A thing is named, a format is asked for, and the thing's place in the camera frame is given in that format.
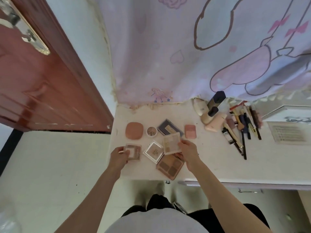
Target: person's left hand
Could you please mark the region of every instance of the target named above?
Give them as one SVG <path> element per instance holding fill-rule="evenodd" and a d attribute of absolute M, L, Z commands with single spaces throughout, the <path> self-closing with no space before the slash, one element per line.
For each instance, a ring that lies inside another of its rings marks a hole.
<path fill-rule="evenodd" d="M 117 147 L 111 152 L 110 154 L 110 160 L 107 169 L 109 171 L 112 171 L 116 178 L 119 179 L 121 175 L 121 170 L 124 168 L 124 166 L 127 164 L 128 156 L 130 155 L 130 151 L 127 150 L 126 152 L 119 153 L 120 151 L 123 151 L 124 147 L 120 146 Z"/>

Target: white desk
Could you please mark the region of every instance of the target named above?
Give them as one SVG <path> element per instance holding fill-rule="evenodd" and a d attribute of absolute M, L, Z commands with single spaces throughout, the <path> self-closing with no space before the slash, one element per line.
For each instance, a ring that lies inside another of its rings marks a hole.
<path fill-rule="evenodd" d="M 126 143 L 141 144 L 144 151 L 152 138 L 147 137 L 144 131 L 140 140 L 127 139 L 127 123 L 140 122 L 146 130 L 150 126 L 157 127 L 166 118 L 183 131 L 186 124 L 196 125 L 197 138 L 190 141 L 197 145 L 201 160 L 221 182 L 311 185 L 311 146 L 276 144 L 268 125 L 265 124 L 260 130 L 261 141 L 253 134 L 251 140 L 247 140 L 245 136 L 247 160 L 244 160 L 236 148 L 228 144 L 221 132 L 204 130 L 191 101 L 178 105 L 160 105 L 154 110 L 149 106 L 142 106 L 133 111 L 118 105 L 109 152 Z M 162 138 L 163 135 L 158 133 L 154 140 L 162 143 Z M 122 177 L 136 180 L 167 180 L 145 155 L 142 155 L 140 162 L 129 162 L 122 170 Z M 176 180 L 196 181 L 186 165 Z"/>

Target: black pants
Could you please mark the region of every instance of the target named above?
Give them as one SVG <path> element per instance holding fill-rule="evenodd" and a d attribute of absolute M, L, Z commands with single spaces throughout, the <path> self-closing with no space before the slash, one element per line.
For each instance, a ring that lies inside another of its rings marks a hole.
<path fill-rule="evenodd" d="M 257 216 L 267 227 L 269 227 L 265 216 L 262 214 L 262 212 L 258 207 L 252 204 L 244 204 L 244 205 L 255 216 Z M 139 205 L 134 205 L 133 207 L 130 207 L 122 216 L 126 216 L 129 215 L 130 213 L 138 211 L 146 212 L 153 208 L 163 209 L 163 208 L 173 208 L 173 206 L 164 196 L 154 194 L 147 205 L 147 209 Z M 188 216 L 198 221 L 202 226 L 205 227 L 205 229 L 208 230 L 209 233 L 225 233 L 212 208 L 195 211 L 189 213 Z"/>

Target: hand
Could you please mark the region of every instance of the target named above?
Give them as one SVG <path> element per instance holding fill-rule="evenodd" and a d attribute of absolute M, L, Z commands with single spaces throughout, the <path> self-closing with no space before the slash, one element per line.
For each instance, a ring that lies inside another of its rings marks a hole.
<path fill-rule="evenodd" d="M 182 154 L 178 153 L 177 155 L 182 160 L 186 161 L 188 170 L 193 173 L 196 166 L 202 162 L 197 152 L 196 145 L 191 141 L 182 140 L 178 143 L 178 146 L 181 148 Z"/>
<path fill-rule="evenodd" d="M 126 152 L 119 153 L 123 151 L 124 147 L 120 146 L 117 147 L 111 152 L 110 160 L 107 167 L 107 170 L 113 172 L 116 175 L 116 178 L 119 179 L 121 175 L 121 170 L 127 164 L 128 156 L 130 155 L 130 151 L 127 150 Z"/>

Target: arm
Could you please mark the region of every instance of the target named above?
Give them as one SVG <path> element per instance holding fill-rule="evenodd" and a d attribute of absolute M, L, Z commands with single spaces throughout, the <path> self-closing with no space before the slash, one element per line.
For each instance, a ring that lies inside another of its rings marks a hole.
<path fill-rule="evenodd" d="M 75 211 L 64 221 L 55 233 L 97 233 L 108 199 L 121 170 L 127 163 L 129 153 L 119 153 L 117 147 L 110 155 L 107 169 Z"/>
<path fill-rule="evenodd" d="M 212 171 L 200 160 L 194 143 L 183 140 L 179 146 L 182 150 L 181 157 L 186 161 L 189 171 L 198 180 L 226 233 L 272 233 L 220 183 Z"/>

